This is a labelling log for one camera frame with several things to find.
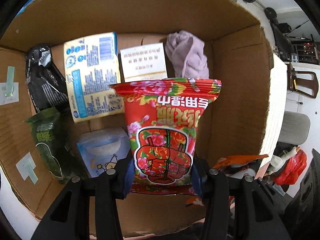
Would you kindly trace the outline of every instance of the wet wipes package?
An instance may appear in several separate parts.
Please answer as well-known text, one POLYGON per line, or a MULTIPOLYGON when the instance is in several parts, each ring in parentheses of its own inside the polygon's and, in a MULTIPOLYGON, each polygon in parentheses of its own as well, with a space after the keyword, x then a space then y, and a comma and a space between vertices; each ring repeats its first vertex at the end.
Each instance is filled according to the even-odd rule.
POLYGON ((115 33, 64 43, 64 65, 75 123, 123 112, 122 98, 109 85, 120 83, 115 33))
POLYGON ((91 177, 113 169, 130 150, 130 141, 122 128, 103 129, 83 134, 77 143, 91 177))

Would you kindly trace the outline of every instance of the green tape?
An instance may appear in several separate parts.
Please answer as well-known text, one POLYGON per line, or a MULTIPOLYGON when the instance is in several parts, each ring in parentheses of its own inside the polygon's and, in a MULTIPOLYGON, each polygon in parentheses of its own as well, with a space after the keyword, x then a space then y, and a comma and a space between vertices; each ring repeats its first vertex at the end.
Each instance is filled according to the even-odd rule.
POLYGON ((35 171, 33 170, 30 161, 28 161, 26 163, 26 168, 28 169, 28 174, 29 174, 29 177, 32 180, 33 184, 36 184, 36 182, 38 181, 38 177, 35 174, 35 171))
POLYGON ((14 77, 14 67, 8 66, 7 70, 7 84, 5 96, 10 97, 13 95, 13 77, 14 77))

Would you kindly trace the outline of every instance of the yellow tissue package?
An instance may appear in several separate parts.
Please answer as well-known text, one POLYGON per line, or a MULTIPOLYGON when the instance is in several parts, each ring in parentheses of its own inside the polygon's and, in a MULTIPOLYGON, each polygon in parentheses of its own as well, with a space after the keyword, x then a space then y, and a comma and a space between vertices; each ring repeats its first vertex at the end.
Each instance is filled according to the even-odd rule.
POLYGON ((109 85, 121 83, 115 33, 65 42, 64 67, 75 123, 124 112, 122 97, 109 85))

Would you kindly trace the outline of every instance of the gold stripe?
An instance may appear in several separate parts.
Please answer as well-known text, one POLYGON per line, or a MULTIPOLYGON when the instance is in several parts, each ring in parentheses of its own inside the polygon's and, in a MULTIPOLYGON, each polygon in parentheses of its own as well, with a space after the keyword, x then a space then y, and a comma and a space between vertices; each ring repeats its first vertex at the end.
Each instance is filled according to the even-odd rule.
POLYGON ((147 74, 141 74, 141 75, 132 76, 132 77, 125 77, 125 78, 127 79, 127 78, 141 77, 141 76, 148 76, 148 75, 154 75, 154 74, 160 74, 160 73, 165 73, 165 71, 151 72, 151 73, 147 73, 147 74))

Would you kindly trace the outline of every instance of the blue tissue package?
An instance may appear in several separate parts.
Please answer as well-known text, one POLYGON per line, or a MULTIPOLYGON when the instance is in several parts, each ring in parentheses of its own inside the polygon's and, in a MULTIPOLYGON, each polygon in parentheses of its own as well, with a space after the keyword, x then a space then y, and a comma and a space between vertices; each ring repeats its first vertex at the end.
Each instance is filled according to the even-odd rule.
POLYGON ((83 134, 77 143, 92 178, 113 169, 130 150, 130 141, 122 128, 103 129, 83 134))

